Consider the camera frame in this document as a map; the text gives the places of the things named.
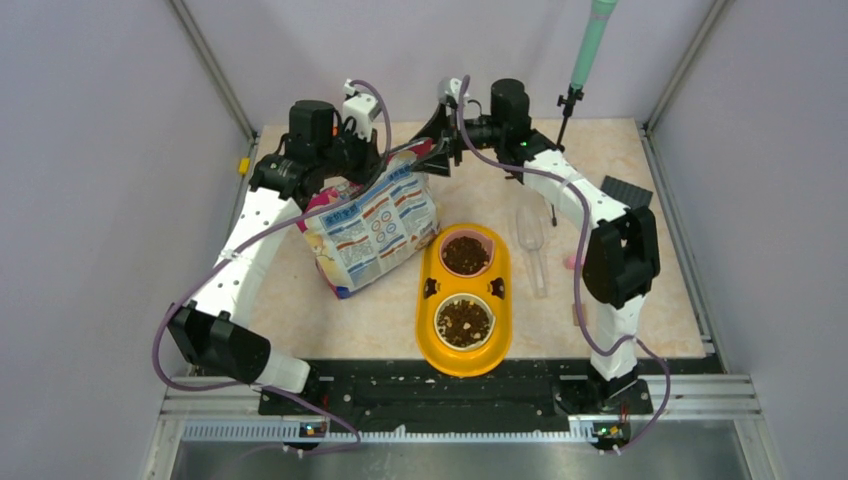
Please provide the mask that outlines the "pink pet food bag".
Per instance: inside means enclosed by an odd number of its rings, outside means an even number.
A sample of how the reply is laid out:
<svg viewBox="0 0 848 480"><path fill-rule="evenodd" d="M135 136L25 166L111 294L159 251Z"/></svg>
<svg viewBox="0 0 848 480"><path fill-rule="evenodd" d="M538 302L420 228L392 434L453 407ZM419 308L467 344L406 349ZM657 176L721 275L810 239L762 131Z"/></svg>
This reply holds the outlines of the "pink pet food bag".
<svg viewBox="0 0 848 480"><path fill-rule="evenodd" d="M393 153L363 195L297 223L331 291L346 299L400 266L440 232L428 176L411 170L432 146L420 139Z"/></svg>

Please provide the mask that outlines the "clear plastic scoop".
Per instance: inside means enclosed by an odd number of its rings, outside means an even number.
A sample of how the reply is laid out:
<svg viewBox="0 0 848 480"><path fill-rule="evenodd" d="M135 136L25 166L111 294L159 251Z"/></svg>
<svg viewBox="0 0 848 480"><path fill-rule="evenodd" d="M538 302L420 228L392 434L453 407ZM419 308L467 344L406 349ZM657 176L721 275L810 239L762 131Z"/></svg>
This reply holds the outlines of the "clear plastic scoop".
<svg viewBox="0 0 848 480"><path fill-rule="evenodd" d="M527 274L536 298L548 295L547 280L541 250L544 232L536 213L529 206L521 206L515 214L516 233L520 247L526 253Z"/></svg>

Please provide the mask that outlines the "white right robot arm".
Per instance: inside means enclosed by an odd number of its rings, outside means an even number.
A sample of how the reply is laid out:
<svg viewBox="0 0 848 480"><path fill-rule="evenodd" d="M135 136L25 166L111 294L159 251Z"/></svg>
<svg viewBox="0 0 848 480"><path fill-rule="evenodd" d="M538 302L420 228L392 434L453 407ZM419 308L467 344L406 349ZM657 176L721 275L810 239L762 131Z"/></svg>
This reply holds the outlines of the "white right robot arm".
<svg viewBox="0 0 848 480"><path fill-rule="evenodd" d="M612 412L638 379L640 311L661 270L656 217L647 206L630 207L602 191L567 161L563 146L533 127L521 81L495 81L489 113L471 119L462 113L468 84L458 78L439 83L438 107L414 136L433 147L413 168L447 177L464 152L481 156L491 148L490 165L511 173L579 228L574 293L588 292L598 304L594 332L578 320L592 350L586 397L594 409Z"/></svg>

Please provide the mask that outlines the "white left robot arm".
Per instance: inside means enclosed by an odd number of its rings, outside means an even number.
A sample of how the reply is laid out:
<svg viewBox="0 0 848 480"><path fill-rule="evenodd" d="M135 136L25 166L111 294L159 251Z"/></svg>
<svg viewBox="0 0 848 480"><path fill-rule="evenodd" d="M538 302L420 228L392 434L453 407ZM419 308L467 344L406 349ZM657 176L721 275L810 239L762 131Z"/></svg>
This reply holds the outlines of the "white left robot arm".
<svg viewBox="0 0 848 480"><path fill-rule="evenodd" d="M368 189L385 168L389 151L378 147L373 126L377 117L389 117L384 100L364 80L346 81L343 92L341 107L318 100L291 107L277 149L253 168L242 211L214 267L169 308L156 334L170 335L189 364L231 385L282 390L283 401L302 414L321 397L309 364L250 330L250 315L286 231L320 214L308 205L325 181L343 177Z"/></svg>

